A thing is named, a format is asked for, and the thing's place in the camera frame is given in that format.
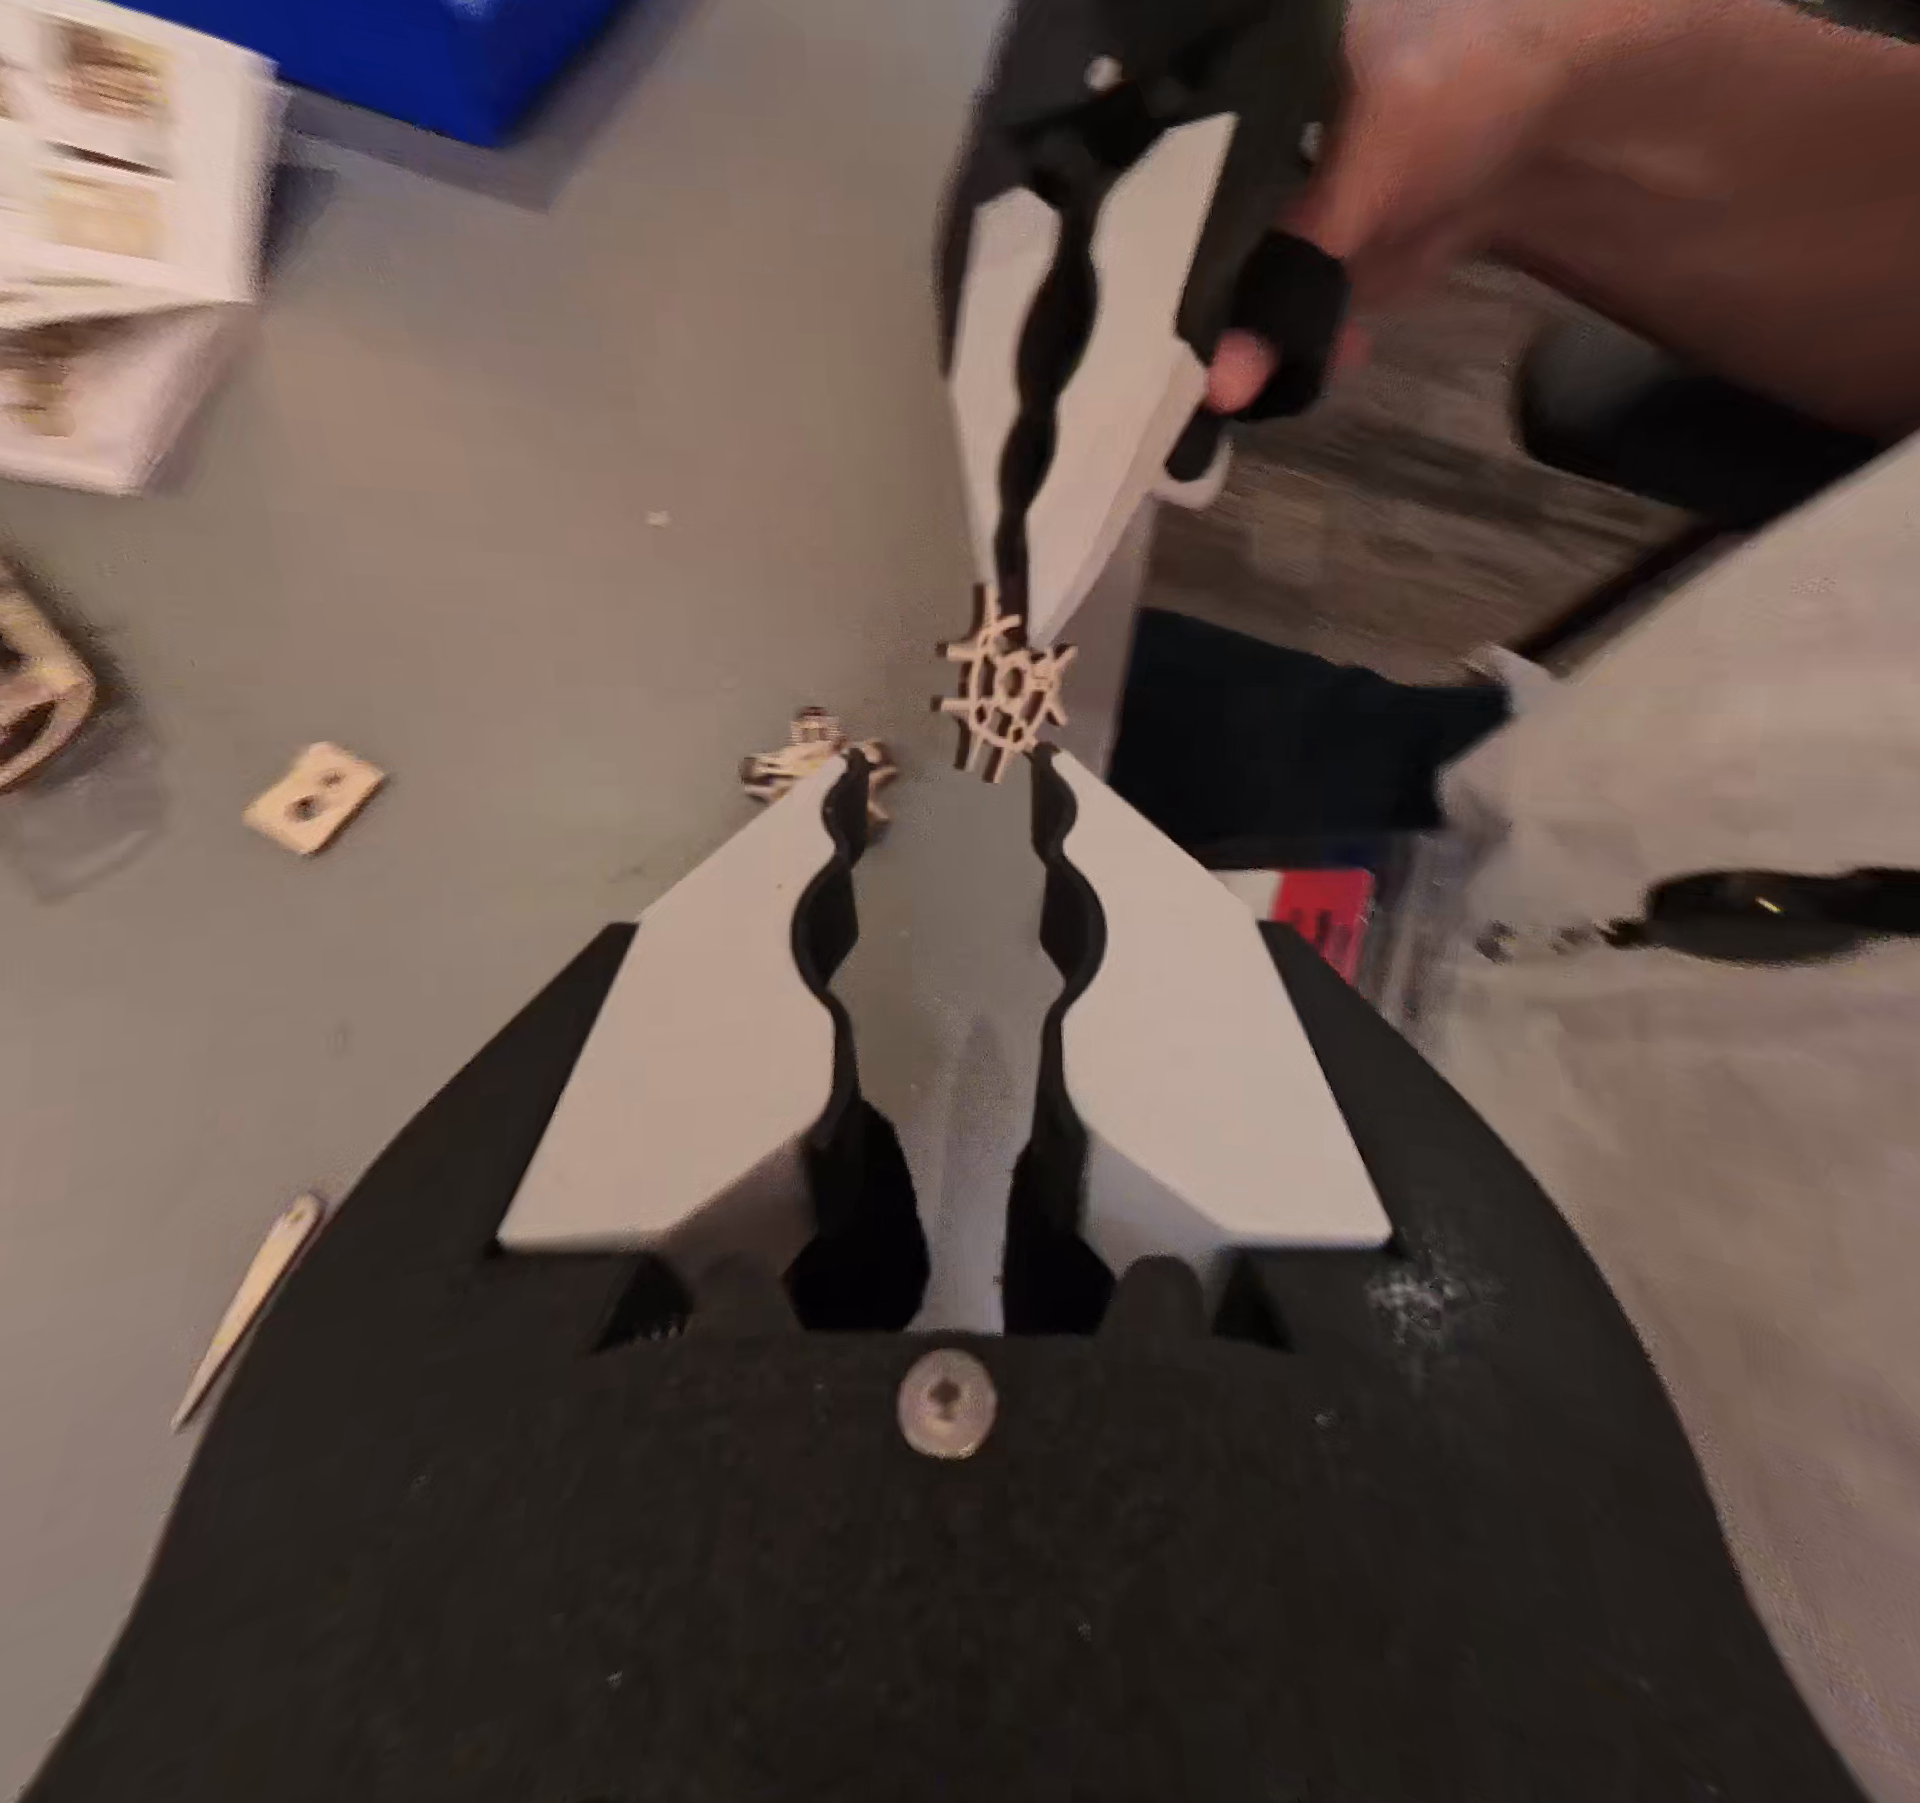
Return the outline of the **square wooden piece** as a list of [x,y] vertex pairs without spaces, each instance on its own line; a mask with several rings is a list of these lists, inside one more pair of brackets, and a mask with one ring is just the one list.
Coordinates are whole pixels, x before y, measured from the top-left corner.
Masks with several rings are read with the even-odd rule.
[[313,743],[252,799],[243,826],[282,856],[317,858],[372,806],[386,781],[378,761]]

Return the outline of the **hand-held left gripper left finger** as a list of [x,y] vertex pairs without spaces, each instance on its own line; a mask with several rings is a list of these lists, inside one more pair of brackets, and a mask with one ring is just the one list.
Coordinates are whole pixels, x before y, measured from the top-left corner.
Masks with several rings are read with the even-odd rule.
[[800,1255],[901,1230],[834,978],[870,761],[836,756],[632,927],[499,1224],[502,1254]]

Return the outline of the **wooden biplane model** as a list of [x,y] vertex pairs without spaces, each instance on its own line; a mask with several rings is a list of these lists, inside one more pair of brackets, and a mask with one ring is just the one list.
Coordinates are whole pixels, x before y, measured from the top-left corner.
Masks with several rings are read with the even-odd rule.
[[0,793],[48,773],[94,710],[94,666],[34,586],[0,560]]

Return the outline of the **person's grey shirt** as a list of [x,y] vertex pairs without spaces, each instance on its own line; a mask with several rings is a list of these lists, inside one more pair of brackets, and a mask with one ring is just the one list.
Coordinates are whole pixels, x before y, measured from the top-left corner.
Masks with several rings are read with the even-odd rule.
[[1920,446],[1775,521],[1442,773],[1442,1077],[1644,1332],[1802,1695],[1914,1798],[1920,953],[1552,948],[1663,880],[1914,872]]

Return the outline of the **wooden openwork gear piece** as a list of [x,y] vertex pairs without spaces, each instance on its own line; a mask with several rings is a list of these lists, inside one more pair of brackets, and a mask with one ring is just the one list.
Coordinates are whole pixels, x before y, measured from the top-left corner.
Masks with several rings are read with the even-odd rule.
[[998,586],[977,586],[969,631],[941,641],[953,664],[948,695],[931,710],[958,730],[953,768],[978,786],[1001,786],[1019,758],[1067,730],[1067,675],[1074,647],[1026,647],[1021,615],[1001,608]]

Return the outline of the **person's right hand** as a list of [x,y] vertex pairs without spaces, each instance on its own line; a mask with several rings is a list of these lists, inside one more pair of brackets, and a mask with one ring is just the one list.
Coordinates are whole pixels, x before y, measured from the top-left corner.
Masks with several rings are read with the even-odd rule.
[[1351,0],[1350,98],[1284,231],[1341,261],[1360,325],[1501,255],[1577,302],[1630,310],[1653,196],[1627,172],[1630,41],[1655,0]]

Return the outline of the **dark cloth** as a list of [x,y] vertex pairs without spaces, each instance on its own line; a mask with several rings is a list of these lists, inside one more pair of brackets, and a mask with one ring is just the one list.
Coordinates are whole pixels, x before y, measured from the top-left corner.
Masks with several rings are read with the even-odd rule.
[[1399,683],[1175,611],[1138,611],[1112,793],[1210,869],[1442,826],[1442,773],[1511,715],[1509,690]]

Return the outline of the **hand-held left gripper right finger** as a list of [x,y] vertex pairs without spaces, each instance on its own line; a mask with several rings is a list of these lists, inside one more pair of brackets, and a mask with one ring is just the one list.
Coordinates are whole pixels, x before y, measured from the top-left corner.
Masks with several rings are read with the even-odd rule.
[[1069,1226],[1097,1255],[1381,1248],[1390,1217],[1256,912],[1080,758],[1041,750],[1041,840],[1094,903],[1063,948],[1063,1094],[1083,1132]]

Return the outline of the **small wooden toothed piece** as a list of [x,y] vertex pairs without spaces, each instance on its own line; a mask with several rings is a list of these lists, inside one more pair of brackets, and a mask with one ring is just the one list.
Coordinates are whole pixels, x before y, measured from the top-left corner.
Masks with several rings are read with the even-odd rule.
[[790,743],[741,758],[741,787],[758,806],[777,806],[794,786],[823,773],[834,758],[868,761],[868,837],[878,837],[892,813],[885,810],[885,787],[897,781],[897,758],[876,735],[851,735],[839,715],[823,707],[797,707],[790,719]]

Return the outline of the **person's right forearm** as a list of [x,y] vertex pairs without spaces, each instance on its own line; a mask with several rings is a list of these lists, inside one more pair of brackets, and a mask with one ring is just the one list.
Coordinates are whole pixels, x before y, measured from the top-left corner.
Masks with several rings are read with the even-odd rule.
[[1775,0],[1660,0],[1645,332],[1869,437],[1920,405],[1920,53]]

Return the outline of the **red item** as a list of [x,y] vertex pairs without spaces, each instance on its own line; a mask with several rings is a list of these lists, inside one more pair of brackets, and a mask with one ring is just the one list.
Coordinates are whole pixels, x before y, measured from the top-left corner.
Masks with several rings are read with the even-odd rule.
[[1293,927],[1343,984],[1360,988],[1379,880],[1367,869],[1215,872],[1262,923]]

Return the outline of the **pointed wooden stick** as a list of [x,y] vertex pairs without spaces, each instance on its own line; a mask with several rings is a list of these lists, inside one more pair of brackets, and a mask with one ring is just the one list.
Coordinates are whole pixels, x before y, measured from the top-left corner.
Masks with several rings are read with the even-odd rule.
[[220,1320],[214,1326],[214,1339],[171,1416],[171,1429],[183,1434],[197,1415],[207,1406],[214,1389],[220,1384],[225,1367],[243,1352],[248,1334],[254,1332],[254,1320],[263,1317],[267,1299],[277,1294],[277,1287],[291,1280],[291,1271],[298,1265],[298,1255],[309,1254],[309,1246],[320,1235],[323,1226],[323,1196],[320,1192],[298,1192],[263,1230],[254,1255],[248,1261],[236,1294],[225,1299]]

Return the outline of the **grey desk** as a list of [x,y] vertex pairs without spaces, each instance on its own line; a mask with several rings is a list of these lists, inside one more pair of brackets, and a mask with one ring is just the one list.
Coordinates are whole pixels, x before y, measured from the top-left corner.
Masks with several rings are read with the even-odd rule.
[[[1026,787],[926,715],[969,620],[931,216],[1007,0],[641,0],[511,151],[291,105],[254,325],[137,499],[3,487],[116,710],[3,799],[3,1798],[109,1656],[191,1367],[797,707],[901,758],[845,1007],[988,1326],[1033,1114]],[[243,810],[334,743],[317,858]]]

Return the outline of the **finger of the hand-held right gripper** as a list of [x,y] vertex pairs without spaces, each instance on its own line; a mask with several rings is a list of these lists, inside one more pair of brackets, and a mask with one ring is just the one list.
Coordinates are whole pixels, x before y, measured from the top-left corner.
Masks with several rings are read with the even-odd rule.
[[948,418],[977,575],[998,593],[1083,593],[1087,252],[1010,188],[969,211]]
[[1094,332],[1026,508],[1026,641],[1063,641],[1202,405],[1177,302],[1229,138],[1229,111],[1167,131],[1094,216]]

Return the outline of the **assembly instruction booklet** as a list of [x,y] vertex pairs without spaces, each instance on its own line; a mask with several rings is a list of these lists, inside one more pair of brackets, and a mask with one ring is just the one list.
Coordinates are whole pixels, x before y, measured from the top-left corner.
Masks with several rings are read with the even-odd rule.
[[0,473],[137,496],[248,332],[272,60],[109,0],[0,0]]

